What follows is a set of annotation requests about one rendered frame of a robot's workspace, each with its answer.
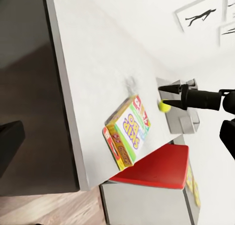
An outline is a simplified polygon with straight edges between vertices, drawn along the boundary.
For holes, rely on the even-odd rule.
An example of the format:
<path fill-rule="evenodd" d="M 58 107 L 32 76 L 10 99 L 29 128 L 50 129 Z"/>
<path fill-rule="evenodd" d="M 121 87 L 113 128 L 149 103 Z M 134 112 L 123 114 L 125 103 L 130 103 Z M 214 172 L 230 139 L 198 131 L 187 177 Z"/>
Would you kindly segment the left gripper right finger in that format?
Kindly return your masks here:
<path fill-rule="evenodd" d="M 223 120 L 219 137 L 235 159 L 235 122 Z"/>

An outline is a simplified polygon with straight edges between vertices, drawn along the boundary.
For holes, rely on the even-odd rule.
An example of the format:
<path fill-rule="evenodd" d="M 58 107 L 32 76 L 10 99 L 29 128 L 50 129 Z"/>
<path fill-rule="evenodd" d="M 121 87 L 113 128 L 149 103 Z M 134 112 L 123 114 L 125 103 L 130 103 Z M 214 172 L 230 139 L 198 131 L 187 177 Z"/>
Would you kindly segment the tennis ball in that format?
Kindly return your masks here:
<path fill-rule="evenodd" d="M 167 104 L 164 104 L 163 102 L 160 102 L 160 103 L 159 103 L 159 109 L 160 109 L 162 112 L 166 113 L 166 112 L 169 112 L 169 111 L 170 111 L 171 106 L 170 106 L 170 105 L 167 105 Z"/>

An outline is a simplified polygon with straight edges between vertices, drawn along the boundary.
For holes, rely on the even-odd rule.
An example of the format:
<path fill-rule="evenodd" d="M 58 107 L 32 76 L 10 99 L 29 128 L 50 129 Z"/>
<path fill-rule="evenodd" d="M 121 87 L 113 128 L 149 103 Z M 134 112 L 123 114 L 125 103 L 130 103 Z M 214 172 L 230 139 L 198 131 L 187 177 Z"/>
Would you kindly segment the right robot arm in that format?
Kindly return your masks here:
<path fill-rule="evenodd" d="M 181 94 L 181 100 L 164 100 L 163 103 L 178 107 L 182 110 L 190 108 L 200 108 L 219 111 L 221 97 L 225 111 L 235 114 L 235 89 L 220 89 L 219 92 L 209 92 L 198 90 L 197 80 L 187 82 L 182 85 L 160 86 L 159 91 Z M 231 120 L 235 122 L 235 118 Z"/>

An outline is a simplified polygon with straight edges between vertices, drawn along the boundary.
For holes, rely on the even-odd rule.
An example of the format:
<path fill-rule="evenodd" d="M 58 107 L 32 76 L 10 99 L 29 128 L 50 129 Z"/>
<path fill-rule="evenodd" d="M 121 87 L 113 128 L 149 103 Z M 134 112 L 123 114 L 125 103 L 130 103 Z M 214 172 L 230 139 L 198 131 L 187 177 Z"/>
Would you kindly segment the toy box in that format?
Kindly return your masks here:
<path fill-rule="evenodd" d="M 170 84 L 182 85 L 187 84 L 186 81 L 178 80 Z M 181 92 L 179 94 L 159 91 L 162 101 L 164 100 L 181 100 Z M 174 134 L 195 134 L 200 121 L 196 108 L 188 107 L 187 110 L 182 110 L 178 107 L 171 106 L 169 112 L 166 112 L 169 129 L 172 135 Z"/>

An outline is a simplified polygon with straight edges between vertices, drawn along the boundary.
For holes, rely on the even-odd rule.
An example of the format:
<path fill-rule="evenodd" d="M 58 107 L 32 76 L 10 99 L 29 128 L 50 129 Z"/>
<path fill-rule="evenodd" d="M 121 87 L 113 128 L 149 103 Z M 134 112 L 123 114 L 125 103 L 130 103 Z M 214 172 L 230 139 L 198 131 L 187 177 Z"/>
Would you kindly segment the board game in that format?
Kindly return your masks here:
<path fill-rule="evenodd" d="M 132 96 L 105 126 L 103 134 L 121 171 L 135 164 L 149 129 L 139 95 Z"/>

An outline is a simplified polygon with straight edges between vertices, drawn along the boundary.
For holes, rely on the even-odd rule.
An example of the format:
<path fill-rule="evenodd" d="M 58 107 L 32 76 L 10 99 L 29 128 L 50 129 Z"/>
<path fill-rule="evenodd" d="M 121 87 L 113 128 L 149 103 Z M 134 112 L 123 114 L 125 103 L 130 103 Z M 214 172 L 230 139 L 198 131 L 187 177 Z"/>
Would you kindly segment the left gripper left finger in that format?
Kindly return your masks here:
<path fill-rule="evenodd" d="M 24 125 L 20 120 L 0 125 L 0 179 L 24 140 Z"/>

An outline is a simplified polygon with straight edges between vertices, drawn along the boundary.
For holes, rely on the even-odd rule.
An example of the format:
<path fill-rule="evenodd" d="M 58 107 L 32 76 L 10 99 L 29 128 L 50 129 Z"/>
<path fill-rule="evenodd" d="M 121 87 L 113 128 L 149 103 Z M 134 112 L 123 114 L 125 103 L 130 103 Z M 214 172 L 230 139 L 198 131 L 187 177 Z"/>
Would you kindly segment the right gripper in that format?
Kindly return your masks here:
<path fill-rule="evenodd" d="M 209 91 L 188 89 L 188 84 L 160 86 L 159 91 L 181 94 L 181 100 L 164 100 L 163 103 L 182 110 L 190 108 L 206 109 Z"/>

